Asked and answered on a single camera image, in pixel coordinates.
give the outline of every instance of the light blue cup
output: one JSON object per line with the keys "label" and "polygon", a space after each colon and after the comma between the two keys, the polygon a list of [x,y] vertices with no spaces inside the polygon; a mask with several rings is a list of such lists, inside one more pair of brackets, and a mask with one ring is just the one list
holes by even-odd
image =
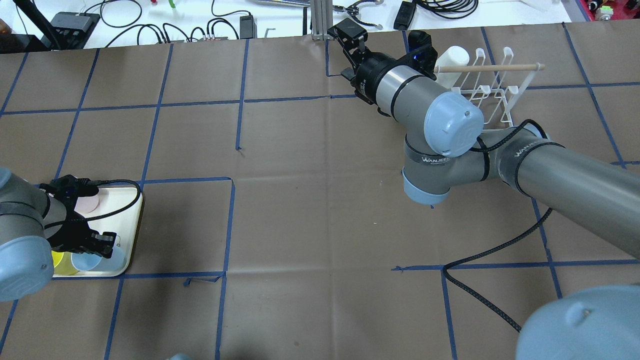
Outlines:
{"label": "light blue cup", "polygon": [[79,271],[110,272],[120,270],[124,266],[124,251],[113,247],[111,259],[93,254],[71,254],[71,263]]}

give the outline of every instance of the yellow cup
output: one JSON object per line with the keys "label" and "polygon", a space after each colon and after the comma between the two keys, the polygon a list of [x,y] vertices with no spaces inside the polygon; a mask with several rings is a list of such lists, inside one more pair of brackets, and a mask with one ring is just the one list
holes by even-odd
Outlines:
{"label": "yellow cup", "polygon": [[71,264],[70,252],[51,252],[53,258],[53,273],[56,275],[73,275],[78,272]]}

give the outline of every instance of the light blue joint cap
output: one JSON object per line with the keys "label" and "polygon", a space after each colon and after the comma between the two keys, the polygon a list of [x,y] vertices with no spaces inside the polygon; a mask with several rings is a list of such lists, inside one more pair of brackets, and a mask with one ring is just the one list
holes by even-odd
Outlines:
{"label": "light blue joint cap", "polygon": [[443,194],[433,194],[422,191],[415,187],[414,184],[411,184],[411,181],[406,178],[404,174],[404,169],[402,170],[402,177],[404,179],[404,193],[409,196],[409,199],[417,202],[422,205],[435,205],[444,201],[444,199],[449,196],[449,191]]}
{"label": "light blue joint cap", "polygon": [[0,189],[7,184],[11,177],[11,170],[6,167],[0,167]]}
{"label": "light blue joint cap", "polygon": [[539,308],[524,324],[516,360],[637,360],[640,286],[579,291]]}
{"label": "light blue joint cap", "polygon": [[483,128],[480,109],[454,92],[436,97],[424,117],[424,138],[435,152],[448,158],[471,149]]}
{"label": "light blue joint cap", "polygon": [[53,277],[49,242],[23,236],[0,245],[0,301],[22,298],[42,289]]}

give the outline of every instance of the white table surface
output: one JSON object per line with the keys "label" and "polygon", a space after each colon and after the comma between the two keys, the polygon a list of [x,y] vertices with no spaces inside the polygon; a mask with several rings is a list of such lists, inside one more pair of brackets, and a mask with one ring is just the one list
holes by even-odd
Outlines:
{"label": "white table surface", "polygon": [[[354,0],[334,0],[336,5],[348,6]],[[36,0],[38,9],[51,20],[58,12],[80,12],[86,7],[99,3],[99,0]],[[195,26],[204,27],[211,15],[211,2],[208,0],[175,0],[176,8],[169,6],[168,0],[157,0],[152,4],[150,0],[139,0],[143,7],[143,14],[137,24],[153,23],[161,26],[163,22],[172,23],[187,34]],[[382,31],[392,31],[393,22],[401,0],[385,0],[381,5],[367,4],[361,6],[360,18],[366,22],[383,25]],[[249,10],[256,18],[258,36],[263,37],[267,28],[268,37],[291,37],[302,35],[302,9],[288,6],[264,4],[254,0],[216,0],[214,11],[227,13],[234,10]],[[108,4],[104,10],[104,17],[112,24],[127,24],[135,19],[138,7],[128,1],[119,1]],[[238,18],[242,14],[228,16],[227,19],[237,28]],[[337,23],[347,17],[345,13],[333,13],[333,21]],[[17,16],[12,0],[0,0],[0,18],[7,22],[16,33],[24,33],[22,23]],[[23,15],[26,29],[30,34],[39,37],[42,33]],[[555,22],[571,22],[562,3],[552,3],[545,12],[535,10],[530,6],[517,1],[481,0],[481,3],[471,16],[446,20],[417,8],[413,19],[412,29],[436,29],[436,28],[464,28],[472,26],[501,26],[516,24],[548,24]],[[175,29],[169,29],[172,40],[184,39]],[[104,47],[123,29],[110,28],[100,22],[95,28],[86,47]],[[367,28],[368,31],[376,31],[375,28]],[[112,46],[134,45],[138,29],[130,30],[121,36]],[[233,32],[223,24],[216,26],[216,36],[233,38]],[[141,36],[141,44],[153,44],[157,42],[156,36],[149,29],[145,29]]]}

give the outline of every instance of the red object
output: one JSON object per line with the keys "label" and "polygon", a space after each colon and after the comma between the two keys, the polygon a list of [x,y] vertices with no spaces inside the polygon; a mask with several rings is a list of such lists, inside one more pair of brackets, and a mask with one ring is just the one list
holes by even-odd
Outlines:
{"label": "red object", "polygon": [[[596,12],[592,12],[587,7],[587,3],[589,1],[586,1],[586,0],[579,0],[579,1],[581,3],[582,7],[584,8],[584,11],[589,15],[589,20],[590,21],[594,21]],[[609,1],[607,1],[606,4],[604,4],[604,6],[610,6],[613,9],[613,17],[611,18],[611,20],[633,19],[634,15],[640,9],[629,10],[625,6],[626,4],[627,4],[627,0],[609,0]]]}

